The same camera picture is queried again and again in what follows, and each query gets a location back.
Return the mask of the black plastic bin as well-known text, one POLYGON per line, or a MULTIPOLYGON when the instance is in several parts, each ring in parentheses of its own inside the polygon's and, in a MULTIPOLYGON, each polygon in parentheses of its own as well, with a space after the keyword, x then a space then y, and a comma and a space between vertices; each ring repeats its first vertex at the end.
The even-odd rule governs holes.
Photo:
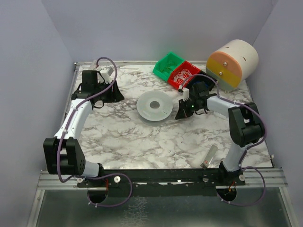
POLYGON ((217 80, 203 71, 199 71, 199 74, 203 74, 203 75, 210 77, 211 79, 214 80, 214 82, 207 77, 194 76, 190 79, 189 83, 186 85, 186 88, 190 89, 194 84, 199 83, 199 82, 204 82, 207 90, 211 91, 215 87, 215 83, 217 83, 217 80))

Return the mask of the grey plastic cable spool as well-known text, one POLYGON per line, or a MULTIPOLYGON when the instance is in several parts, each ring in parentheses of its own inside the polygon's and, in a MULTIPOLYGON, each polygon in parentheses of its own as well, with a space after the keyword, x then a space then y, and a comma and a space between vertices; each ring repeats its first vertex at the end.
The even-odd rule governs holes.
POLYGON ((148 91, 137 100, 139 115, 150 122, 159 122, 167 119, 173 110, 173 101, 170 96, 161 91, 148 91))

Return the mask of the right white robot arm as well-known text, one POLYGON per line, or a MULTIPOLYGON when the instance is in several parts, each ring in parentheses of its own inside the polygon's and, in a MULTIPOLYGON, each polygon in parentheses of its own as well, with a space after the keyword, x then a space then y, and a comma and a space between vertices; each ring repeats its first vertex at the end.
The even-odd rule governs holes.
POLYGON ((232 145, 222 166, 226 172, 240 170, 249 146, 265 136, 265 126, 255 103, 236 103, 210 93, 204 82, 195 83, 190 89, 179 85, 178 92, 182 98, 178 101, 176 120, 189 118, 200 110, 216 112, 228 119, 232 145))

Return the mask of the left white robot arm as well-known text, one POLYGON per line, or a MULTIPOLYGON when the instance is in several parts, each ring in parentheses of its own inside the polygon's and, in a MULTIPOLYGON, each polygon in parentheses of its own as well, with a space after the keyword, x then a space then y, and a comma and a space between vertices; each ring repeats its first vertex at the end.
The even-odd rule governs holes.
POLYGON ((86 160, 78 141, 87 117, 96 103, 124 100, 117 82, 110 78, 113 68, 83 70, 82 82, 71 95, 70 109, 53 138, 43 142, 48 173, 95 178, 102 175, 102 165, 86 160))

